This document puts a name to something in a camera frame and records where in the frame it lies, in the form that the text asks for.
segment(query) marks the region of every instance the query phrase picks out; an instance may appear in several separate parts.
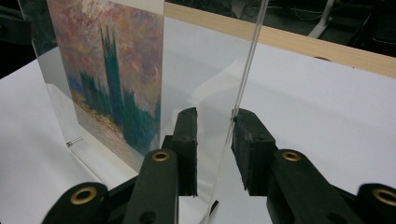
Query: monet painting print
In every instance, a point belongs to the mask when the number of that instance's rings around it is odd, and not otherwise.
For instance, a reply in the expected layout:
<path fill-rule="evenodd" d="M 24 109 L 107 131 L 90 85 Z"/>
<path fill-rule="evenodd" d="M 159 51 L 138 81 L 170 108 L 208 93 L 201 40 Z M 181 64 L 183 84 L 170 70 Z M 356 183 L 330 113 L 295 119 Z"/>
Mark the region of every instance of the monet painting print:
<path fill-rule="evenodd" d="M 78 122 L 131 164 L 159 147 L 163 15 L 107 0 L 48 0 Z"/>

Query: clear acrylic sheet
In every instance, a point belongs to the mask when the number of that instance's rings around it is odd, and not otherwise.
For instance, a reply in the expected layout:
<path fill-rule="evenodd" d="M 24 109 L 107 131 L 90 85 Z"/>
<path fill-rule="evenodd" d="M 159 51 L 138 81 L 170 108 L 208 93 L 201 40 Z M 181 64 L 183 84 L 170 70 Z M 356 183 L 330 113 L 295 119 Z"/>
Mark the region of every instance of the clear acrylic sheet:
<path fill-rule="evenodd" d="M 304 153 L 330 184 L 355 195 L 364 183 L 396 187 L 395 79 L 264 44 L 256 52 L 240 106 L 278 148 Z M 223 158 L 209 223 L 272 223 L 267 199 L 244 191 L 230 145 Z"/>
<path fill-rule="evenodd" d="M 211 200 L 217 198 L 212 196 L 224 148 L 229 149 L 226 139 L 232 129 L 232 111 L 237 111 L 241 101 L 265 6 L 265 0 L 258 4 L 259 17 L 255 24 L 165 4 L 161 137 L 156 145 L 160 145 L 165 135 L 172 134 L 178 112 L 193 106 L 198 111 L 198 197 L 180 198 L 180 223 L 203 223 Z M 199 22 L 194 24 L 191 18 Z M 75 113 L 78 106 L 71 100 L 60 49 L 39 53 L 38 43 L 34 44 L 65 142 L 84 136 L 70 148 L 110 189 L 133 176 L 134 171 L 139 171 L 143 156 L 132 154 L 131 161 L 122 158 L 133 168 L 129 169 L 112 153 L 104 152 L 108 144 L 98 141 L 90 131 L 80 129 Z M 219 207 L 226 208 L 226 204 L 224 200 Z"/>
<path fill-rule="evenodd" d="M 181 216 L 195 217 L 191 223 L 206 223 L 206 213 L 218 198 L 216 183 L 229 147 L 231 118 L 243 95 L 265 6 L 265 1 L 259 5 L 256 24 L 213 14 L 191 19 L 195 9 L 180 12 L 166 6 L 162 139 L 172 133 L 179 111 L 192 106 L 198 111 L 198 198 L 180 199 L 193 208 L 186 215 L 180 206 Z M 220 202 L 219 211 L 227 203 Z"/>

